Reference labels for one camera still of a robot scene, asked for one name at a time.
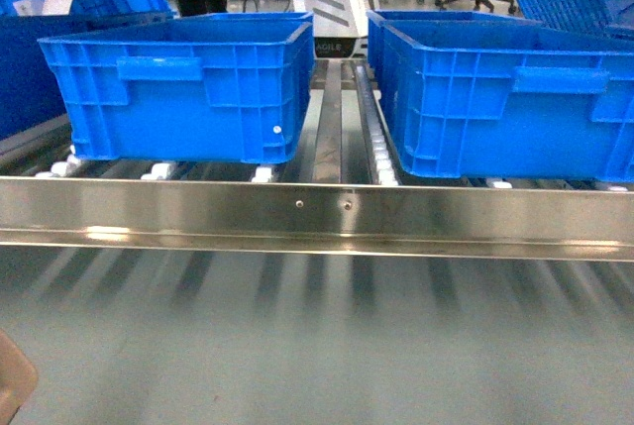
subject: roller conveyor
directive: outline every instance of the roller conveyor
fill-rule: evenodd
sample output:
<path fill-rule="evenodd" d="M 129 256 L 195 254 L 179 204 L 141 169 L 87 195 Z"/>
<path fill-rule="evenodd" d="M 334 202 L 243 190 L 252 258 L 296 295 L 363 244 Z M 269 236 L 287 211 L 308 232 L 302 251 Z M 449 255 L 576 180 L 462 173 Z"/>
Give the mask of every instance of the roller conveyor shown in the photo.
<path fill-rule="evenodd" d="M 70 155 L 64 118 L 1 142 L 0 244 L 634 260 L 630 186 L 412 177 L 361 62 L 320 60 L 313 88 L 297 156 L 282 166 L 53 168 Z M 52 170 L 62 177 L 43 178 Z"/>

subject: metal side rail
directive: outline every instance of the metal side rail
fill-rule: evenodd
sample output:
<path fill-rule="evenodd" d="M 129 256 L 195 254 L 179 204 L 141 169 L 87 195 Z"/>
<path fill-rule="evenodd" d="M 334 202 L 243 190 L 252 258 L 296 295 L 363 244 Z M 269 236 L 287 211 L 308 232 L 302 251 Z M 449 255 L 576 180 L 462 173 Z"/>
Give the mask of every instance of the metal side rail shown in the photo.
<path fill-rule="evenodd" d="M 631 186 L 415 178 L 364 65 L 320 60 L 315 86 L 297 157 L 274 175 L 155 159 L 36 177 L 70 156 L 65 120 L 2 142 L 0 244 L 634 261 Z"/>

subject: stainless steel rail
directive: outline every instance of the stainless steel rail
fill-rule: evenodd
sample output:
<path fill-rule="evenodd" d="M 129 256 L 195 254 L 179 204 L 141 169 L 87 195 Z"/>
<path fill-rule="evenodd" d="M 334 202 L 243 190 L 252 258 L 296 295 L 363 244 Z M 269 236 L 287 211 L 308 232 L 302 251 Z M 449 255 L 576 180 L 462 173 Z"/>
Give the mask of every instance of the stainless steel rail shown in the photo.
<path fill-rule="evenodd" d="M 66 156 L 64 120 L 3 142 L 0 244 L 634 261 L 627 186 L 504 179 L 521 188 L 498 189 L 490 179 L 418 179 L 398 170 L 390 149 L 401 185 L 377 185 L 368 114 L 381 118 L 368 99 L 368 73 L 321 61 L 317 77 L 324 73 L 319 122 L 307 122 L 279 182 L 251 183 L 256 166 L 218 163 L 180 163 L 168 180 L 140 181 L 152 163 L 130 160 L 91 162 L 73 178 L 34 178 Z M 353 75 L 361 108 L 355 91 L 338 90 Z M 345 120 L 360 109 L 351 126 Z M 350 154 L 350 146 L 363 152 Z M 365 177 L 347 179 L 360 171 L 347 164 L 360 159 Z"/>

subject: crate rim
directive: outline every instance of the crate rim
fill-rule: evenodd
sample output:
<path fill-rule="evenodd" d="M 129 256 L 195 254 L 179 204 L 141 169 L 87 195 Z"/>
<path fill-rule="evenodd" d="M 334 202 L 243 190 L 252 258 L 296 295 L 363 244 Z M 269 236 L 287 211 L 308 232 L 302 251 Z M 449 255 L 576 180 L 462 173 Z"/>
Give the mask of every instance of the crate rim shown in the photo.
<path fill-rule="evenodd" d="M 420 42 L 414 40 L 409 37 L 407 34 L 399 31 L 391 25 L 385 26 L 386 29 L 393 32 L 397 37 L 402 39 L 408 45 L 410 45 L 413 49 L 417 51 L 425 50 L 427 52 L 441 52 L 441 53 L 534 53 L 534 54 L 578 54 L 578 55 L 615 55 L 615 56 L 634 56 L 634 42 L 631 41 L 622 41 L 626 44 L 631 44 L 632 49 L 630 52 L 623 51 L 536 51 L 536 50 L 522 50 L 522 49 L 464 49 L 464 48 L 447 48 L 447 49 L 439 49 L 437 47 L 426 46 L 421 44 Z M 565 32 L 558 31 L 556 29 L 550 29 L 545 27 L 540 27 L 542 30 L 552 31 L 552 32 Z"/>
<path fill-rule="evenodd" d="M 161 25 L 161 24 L 173 24 L 177 23 L 178 20 L 167 21 L 167 22 L 156 22 L 152 24 L 147 24 L 144 27 L 150 27 L 153 25 Z M 234 21 L 213 21 L 214 24 L 227 24 L 231 25 Z M 110 32 L 113 30 L 121 30 L 121 29 L 104 29 L 101 31 L 94 31 L 90 33 L 82 33 L 82 34 L 71 34 L 67 36 L 55 36 L 55 37 L 44 37 L 42 39 L 38 39 L 39 44 L 46 45 L 57 45 L 57 44 L 69 44 L 69 45 L 92 45 L 92 46 L 167 46 L 167 47 L 181 47 L 181 46 L 195 46 L 195 47 L 210 47 L 210 46 L 258 46 L 258 47 L 276 47 L 276 46 L 287 46 L 295 43 L 299 37 L 310 29 L 312 23 L 303 22 L 300 26 L 298 26 L 286 39 L 279 42 L 174 42 L 174 41 L 99 41 L 99 40 L 87 40 L 83 39 L 82 36 L 90 34 L 91 39 L 92 36 L 98 36 L 105 32 Z"/>

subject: center divider rail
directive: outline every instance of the center divider rail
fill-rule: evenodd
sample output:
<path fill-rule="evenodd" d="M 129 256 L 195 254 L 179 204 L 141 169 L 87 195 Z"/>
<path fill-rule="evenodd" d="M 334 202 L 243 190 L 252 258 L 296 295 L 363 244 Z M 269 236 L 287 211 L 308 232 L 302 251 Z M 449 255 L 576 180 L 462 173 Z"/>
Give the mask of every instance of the center divider rail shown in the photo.
<path fill-rule="evenodd" d="M 634 187 L 412 177 L 370 82 L 320 60 L 297 156 L 277 167 L 76 163 L 65 117 L 0 142 L 0 244 L 634 261 Z"/>

